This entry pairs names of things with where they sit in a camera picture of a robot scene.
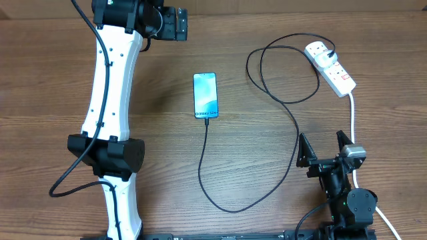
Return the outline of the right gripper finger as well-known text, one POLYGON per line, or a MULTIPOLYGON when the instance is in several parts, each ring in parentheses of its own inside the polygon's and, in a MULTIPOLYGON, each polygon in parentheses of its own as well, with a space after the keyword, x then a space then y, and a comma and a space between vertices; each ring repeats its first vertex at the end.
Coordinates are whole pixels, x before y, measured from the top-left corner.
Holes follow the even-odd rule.
POLYGON ((299 136, 299 150, 296 166, 297 167, 309 167, 318 158, 312 149, 309 141, 307 140, 304 133, 300 133, 299 136))
POLYGON ((348 153, 351 149, 351 146, 354 144, 348 136, 342 131, 339 130, 336 132, 338 147, 341 153, 348 153))

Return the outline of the Samsung Galaxy smartphone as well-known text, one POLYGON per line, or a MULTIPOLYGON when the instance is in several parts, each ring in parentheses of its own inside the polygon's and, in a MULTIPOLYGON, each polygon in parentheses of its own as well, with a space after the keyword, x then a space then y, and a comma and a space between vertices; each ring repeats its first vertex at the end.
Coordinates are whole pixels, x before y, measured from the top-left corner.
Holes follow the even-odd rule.
POLYGON ((218 88, 215 73, 193 75, 193 99, 196 119, 219 116, 218 88))

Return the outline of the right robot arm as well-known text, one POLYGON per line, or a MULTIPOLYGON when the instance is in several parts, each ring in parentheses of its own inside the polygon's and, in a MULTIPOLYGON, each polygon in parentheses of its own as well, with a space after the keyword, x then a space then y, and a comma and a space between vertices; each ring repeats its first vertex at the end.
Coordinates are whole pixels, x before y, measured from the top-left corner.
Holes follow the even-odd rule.
POLYGON ((307 167, 309 178, 317 178, 326 202, 306 213, 297 224, 294 238, 299 237, 302 223, 313 213, 328 206, 331 221, 322 222, 309 239, 375 239, 369 226, 378 202, 377 195, 364 188, 352 187, 348 175, 366 160, 363 146, 353 143, 343 131, 336 133, 340 152, 320 160, 303 133, 300 133, 297 167, 307 167))

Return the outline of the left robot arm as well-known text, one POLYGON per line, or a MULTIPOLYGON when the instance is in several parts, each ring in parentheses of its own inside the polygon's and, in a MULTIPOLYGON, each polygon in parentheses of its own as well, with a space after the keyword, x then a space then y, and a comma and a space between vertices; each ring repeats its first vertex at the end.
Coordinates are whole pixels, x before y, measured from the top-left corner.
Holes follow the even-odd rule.
POLYGON ((103 188, 109 221, 103 238, 143 239, 136 175, 145 143, 130 137, 133 74, 151 40, 186 41, 187 9, 140 0, 96 0, 91 9, 97 44, 91 101, 81 132, 68 137, 67 148, 92 168, 103 188))

